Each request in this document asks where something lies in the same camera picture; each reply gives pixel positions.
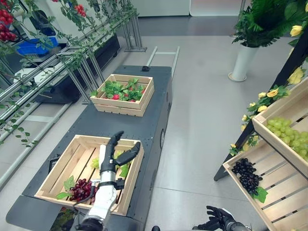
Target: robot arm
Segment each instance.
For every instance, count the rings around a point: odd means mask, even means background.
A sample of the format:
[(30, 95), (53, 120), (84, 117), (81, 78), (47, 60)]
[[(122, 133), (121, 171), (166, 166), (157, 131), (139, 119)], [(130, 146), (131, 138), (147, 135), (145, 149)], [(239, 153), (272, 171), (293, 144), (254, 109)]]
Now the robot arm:
[(100, 160), (101, 163), (101, 179), (99, 180), (99, 190), (95, 195), (95, 204), (90, 209), (82, 223), (77, 228), (78, 231), (102, 231), (104, 224), (107, 223), (110, 209), (116, 201), (116, 190), (123, 188), (117, 184), (116, 179), (116, 165), (122, 166), (136, 157), (140, 149), (140, 142), (135, 146), (125, 151), (114, 159), (115, 147), (124, 132), (120, 131), (113, 135), (107, 146), (101, 145)]

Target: green grapes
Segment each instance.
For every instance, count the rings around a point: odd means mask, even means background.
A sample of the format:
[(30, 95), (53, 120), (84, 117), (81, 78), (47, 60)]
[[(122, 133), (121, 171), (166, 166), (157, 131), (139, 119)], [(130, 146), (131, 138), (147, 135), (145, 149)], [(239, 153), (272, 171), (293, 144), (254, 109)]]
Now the green grapes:
[(308, 131), (294, 130), (291, 124), (290, 119), (276, 117), (269, 119), (266, 127), (308, 162)]

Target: blue bin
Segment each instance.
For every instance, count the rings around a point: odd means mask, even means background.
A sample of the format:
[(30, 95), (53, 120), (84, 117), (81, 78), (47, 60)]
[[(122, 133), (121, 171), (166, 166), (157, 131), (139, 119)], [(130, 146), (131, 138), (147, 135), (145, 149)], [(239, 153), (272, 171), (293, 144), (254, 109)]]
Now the blue bin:
[[(52, 46), (50, 47), (50, 49), (58, 46), (58, 42), (55, 37), (49, 37), (49, 38), (52, 41)], [(29, 41), (37, 42), (38, 39), (34, 38), (34, 39), (30, 39)], [(36, 47), (36, 45), (37, 45), (36, 43), (23, 42), (19, 44), (19, 48), (17, 49), (17, 51), (23, 55), (26, 55), (26, 54), (45, 55), (48, 53), (49, 51), (48, 49), (45, 49), (42, 46)]]

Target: black metal frame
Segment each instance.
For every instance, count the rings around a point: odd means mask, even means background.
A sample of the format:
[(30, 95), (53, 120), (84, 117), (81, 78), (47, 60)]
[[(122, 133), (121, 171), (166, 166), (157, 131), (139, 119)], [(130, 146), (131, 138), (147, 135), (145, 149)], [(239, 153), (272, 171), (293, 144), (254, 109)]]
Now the black metal frame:
[[(308, 55), (308, 27), (305, 29), (304, 33), (300, 37), (297, 45), (294, 47), (293, 52), (291, 53), (288, 60), (285, 62), (283, 68), (281, 69), (280, 73), (277, 75), (270, 89), (272, 89), (274, 85), (276, 84), (278, 86), (286, 84), (289, 76), (295, 71), (296, 68), (298, 68), (303, 63), (307, 55)], [(235, 143), (236, 147), (242, 147), (247, 141), (249, 135), (253, 133), (254, 131), (255, 131), (255, 128), (252, 124), (252, 121), (249, 121), (248, 125), (246, 126), (242, 134), (240, 135), (239, 139), (236, 141)], [(224, 160), (224, 163), (230, 160), (231, 158), (232, 158), (232, 155), (228, 154), (226, 159)], [(223, 167), (223, 165), (221, 165), (218, 172), (214, 176), (214, 181), (218, 181), (219, 179), (227, 175), (228, 173), (225, 171), (225, 168)]]

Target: tomato cluster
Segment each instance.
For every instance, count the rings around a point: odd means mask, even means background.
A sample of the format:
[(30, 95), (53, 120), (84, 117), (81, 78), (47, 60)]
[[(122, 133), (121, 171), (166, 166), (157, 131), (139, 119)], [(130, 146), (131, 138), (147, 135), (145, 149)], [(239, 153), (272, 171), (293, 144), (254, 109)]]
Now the tomato cluster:
[(84, 8), (83, 8), (83, 6), (82, 6), (81, 4), (75, 6), (75, 10), (77, 10), (78, 13), (79, 13), (81, 16), (83, 16), (83, 17), (86, 16), (86, 12), (84, 11)]
[(6, 40), (14, 41), (16, 34), (10, 32), (10, 30), (2, 23), (0, 23), (0, 40), (5, 42)]
[(3, 21), (5, 25), (13, 22), (13, 15), (11, 15), (6, 9), (0, 10), (0, 21)]

